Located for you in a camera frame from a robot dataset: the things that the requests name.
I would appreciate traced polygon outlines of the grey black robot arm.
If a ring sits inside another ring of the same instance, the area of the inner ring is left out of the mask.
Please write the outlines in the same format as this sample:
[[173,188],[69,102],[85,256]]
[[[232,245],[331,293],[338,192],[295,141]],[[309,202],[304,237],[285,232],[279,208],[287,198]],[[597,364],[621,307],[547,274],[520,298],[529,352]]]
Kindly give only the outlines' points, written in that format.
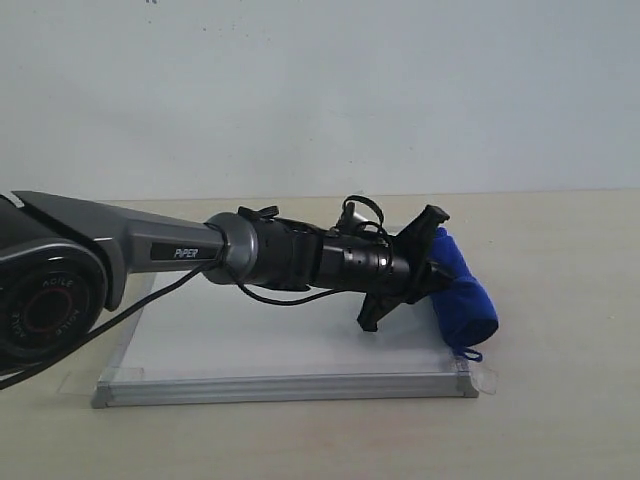
[[218,285],[285,292],[358,292],[360,327],[373,332],[402,304],[450,287],[433,254],[448,216],[427,206],[400,232],[357,214],[346,198],[336,224],[241,207],[198,223],[94,201],[18,191],[1,201],[1,368],[32,367],[72,349],[137,273],[194,271]]

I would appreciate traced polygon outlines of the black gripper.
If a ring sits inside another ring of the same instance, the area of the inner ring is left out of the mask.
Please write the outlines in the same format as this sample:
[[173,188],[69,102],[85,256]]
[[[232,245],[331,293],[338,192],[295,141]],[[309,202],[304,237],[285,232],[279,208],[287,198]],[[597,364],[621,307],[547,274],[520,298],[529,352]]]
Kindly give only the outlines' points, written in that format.
[[439,226],[449,220],[440,207],[427,205],[391,240],[325,236],[319,253],[319,287],[367,293],[357,317],[365,332],[400,305],[413,305],[450,288],[450,273],[441,269],[415,276],[429,258]]

